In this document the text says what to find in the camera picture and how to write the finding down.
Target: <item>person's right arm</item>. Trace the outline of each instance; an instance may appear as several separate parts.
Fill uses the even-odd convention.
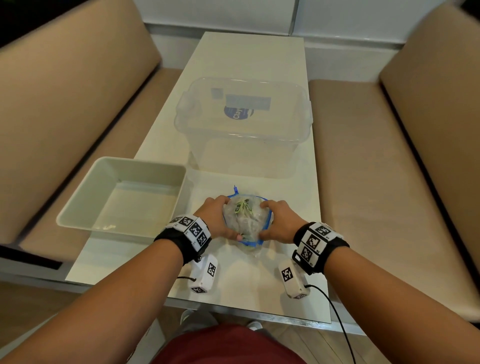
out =
[[[292,243],[307,222],[285,201],[263,240]],[[325,277],[357,324],[393,363],[480,363],[480,331],[459,315],[347,247],[326,261]]]

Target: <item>table top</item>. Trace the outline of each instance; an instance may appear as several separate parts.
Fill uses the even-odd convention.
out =
[[[136,159],[189,165],[190,148],[185,136],[174,125],[175,108],[182,93],[201,77],[230,77],[286,81],[301,85],[308,92],[305,50],[302,38],[206,32],[185,70],[173,88]],[[239,191],[286,200],[308,221],[320,220],[313,137],[295,151],[296,170],[288,178],[269,179],[218,174],[187,168],[193,182],[189,210],[194,212],[207,197]],[[96,284],[110,272],[142,251],[145,245],[98,239],[86,243],[67,276],[68,281]],[[214,288],[197,294],[179,280],[169,297],[242,310],[288,316],[317,322],[330,322],[328,301],[318,292],[302,300],[287,297],[278,263],[291,256],[294,246],[265,242],[259,256],[245,252],[234,242],[215,239],[207,253],[218,259],[219,271]],[[181,275],[188,274],[186,265]],[[323,275],[307,277],[328,292]]]

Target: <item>white shoe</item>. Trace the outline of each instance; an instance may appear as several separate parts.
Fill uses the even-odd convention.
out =
[[[247,327],[252,331],[257,331],[257,330],[260,330],[261,328],[264,328],[262,324],[258,321],[252,321],[247,325]]]
[[[194,310],[183,311],[182,314],[181,314],[181,317],[180,317],[180,325],[183,324],[183,322],[188,318],[188,316],[190,316],[194,312],[195,312]]]

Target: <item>beige bench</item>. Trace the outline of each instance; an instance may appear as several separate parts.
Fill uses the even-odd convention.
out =
[[[323,220],[360,254],[475,322],[479,292],[402,128],[477,278],[479,44],[480,24],[444,4],[382,70],[380,83],[309,84]]]
[[[96,159],[135,156],[181,73],[160,61],[132,0],[90,0],[0,50],[1,244],[77,258],[88,233],[57,214]]]

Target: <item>black cable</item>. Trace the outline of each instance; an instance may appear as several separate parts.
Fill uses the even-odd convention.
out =
[[[345,335],[345,338],[347,339],[347,344],[348,344],[348,348],[350,349],[350,354],[352,354],[352,359],[353,359],[353,363],[354,364],[357,364],[357,362],[355,361],[355,356],[353,355],[353,350],[352,350],[352,346],[350,345],[350,341],[348,340],[348,336],[347,336],[347,333],[343,327],[343,324],[342,324],[342,320],[340,320],[340,316],[338,315],[338,312],[336,311],[335,309],[335,306],[333,306],[333,303],[332,301],[330,300],[330,298],[328,298],[328,296],[325,294],[325,292],[323,292],[320,288],[318,288],[317,286],[314,286],[313,284],[307,284],[305,286],[305,288],[309,288],[309,287],[314,287],[316,289],[318,289],[321,293],[323,293],[323,295],[325,296],[326,299],[328,299],[328,302],[330,303],[330,305],[332,306],[333,310],[335,311],[335,315],[336,317],[338,318],[338,322],[340,323],[340,326],[342,327],[342,330],[343,330],[343,334]]]
[[[189,279],[191,280],[192,282],[195,282],[197,280],[197,278],[192,278],[192,277],[177,277],[177,279]]]

